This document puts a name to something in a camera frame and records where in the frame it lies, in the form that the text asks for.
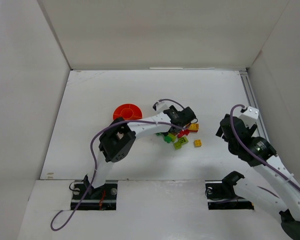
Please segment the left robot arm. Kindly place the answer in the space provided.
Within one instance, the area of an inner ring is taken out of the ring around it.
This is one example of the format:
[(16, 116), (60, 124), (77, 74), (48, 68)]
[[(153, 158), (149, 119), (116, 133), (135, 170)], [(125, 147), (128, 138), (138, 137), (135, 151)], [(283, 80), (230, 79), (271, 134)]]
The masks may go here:
[(177, 110), (173, 105), (147, 118), (137, 120), (116, 118), (90, 142), (94, 169), (83, 179), (87, 194), (92, 196), (101, 191), (113, 164), (128, 155), (136, 140), (157, 133), (177, 134), (185, 130), (196, 118), (190, 107)]

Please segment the lime long lego brick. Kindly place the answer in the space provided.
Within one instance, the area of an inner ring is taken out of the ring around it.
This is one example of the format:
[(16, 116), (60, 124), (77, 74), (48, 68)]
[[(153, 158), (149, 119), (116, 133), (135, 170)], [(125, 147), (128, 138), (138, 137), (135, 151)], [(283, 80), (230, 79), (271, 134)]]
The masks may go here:
[(177, 137), (176, 137), (174, 134), (172, 134), (172, 133), (169, 133), (167, 136), (168, 136), (168, 138), (169, 138), (172, 142), (175, 142), (176, 139), (177, 139)]

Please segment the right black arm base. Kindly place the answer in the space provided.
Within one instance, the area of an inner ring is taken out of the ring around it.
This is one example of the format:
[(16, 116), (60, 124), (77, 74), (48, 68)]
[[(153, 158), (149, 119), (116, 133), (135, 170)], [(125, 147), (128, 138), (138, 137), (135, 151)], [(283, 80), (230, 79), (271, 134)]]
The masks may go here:
[(205, 196), (209, 210), (254, 210), (250, 201), (235, 194), (234, 186), (244, 175), (233, 171), (222, 180), (206, 180)]

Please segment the brown lego brick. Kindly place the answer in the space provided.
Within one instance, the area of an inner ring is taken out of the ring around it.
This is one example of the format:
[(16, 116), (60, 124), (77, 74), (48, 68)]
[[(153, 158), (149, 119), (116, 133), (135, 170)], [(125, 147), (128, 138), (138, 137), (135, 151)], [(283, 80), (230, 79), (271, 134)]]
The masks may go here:
[(168, 130), (168, 133), (171, 134), (178, 134), (180, 131), (183, 131), (185, 128), (183, 126), (172, 124), (170, 129)]

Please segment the orange round divided container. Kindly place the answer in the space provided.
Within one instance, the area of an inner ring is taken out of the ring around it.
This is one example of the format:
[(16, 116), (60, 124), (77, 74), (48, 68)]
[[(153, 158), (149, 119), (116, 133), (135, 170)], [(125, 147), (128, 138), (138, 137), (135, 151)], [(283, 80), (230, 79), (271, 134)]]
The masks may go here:
[(140, 120), (143, 118), (141, 109), (132, 103), (125, 103), (118, 106), (112, 115), (113, 120), (123, 118), (124, 120)]

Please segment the green rounded lego brick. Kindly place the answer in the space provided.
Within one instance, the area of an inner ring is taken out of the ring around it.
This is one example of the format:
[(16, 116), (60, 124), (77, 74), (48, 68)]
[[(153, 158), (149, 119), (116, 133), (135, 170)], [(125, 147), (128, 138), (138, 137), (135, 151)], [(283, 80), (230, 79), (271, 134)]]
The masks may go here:
[(168, 144), (173, 141), (173, 138), (170, 135), (166, 135), (163, 139)]

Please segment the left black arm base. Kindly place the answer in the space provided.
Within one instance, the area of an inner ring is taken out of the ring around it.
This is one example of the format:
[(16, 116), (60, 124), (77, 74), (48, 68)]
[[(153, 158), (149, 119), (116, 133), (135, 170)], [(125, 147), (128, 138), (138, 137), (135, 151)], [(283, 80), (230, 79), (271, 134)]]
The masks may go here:
[[(72, 192), (70, 209), (74, 210), (86, 191), (83, 180), (75, 180), (69, 185)], [(107, 180), (104, 185), (93, 188), (86, 194), (78, 211), (115, 211), (117, 208), (118, 181)]]

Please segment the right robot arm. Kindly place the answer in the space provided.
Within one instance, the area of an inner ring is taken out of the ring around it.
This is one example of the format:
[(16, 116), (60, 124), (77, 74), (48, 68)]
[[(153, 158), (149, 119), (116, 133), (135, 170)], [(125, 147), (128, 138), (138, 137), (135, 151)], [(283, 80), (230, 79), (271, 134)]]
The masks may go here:
[(253, 202), (275, 218), (293, 240), (300, 240), (300, 184), (283, 165), (277, 151), (263, 137), (254, 137), (256, 124), (246, 126), (241, 118), (226, 114), (216, 136), (224, 139), (231, 154), (246, 162), (275, 190), (263, 191), (243, 174), (232, 171), (222, 179), (230, 196)]

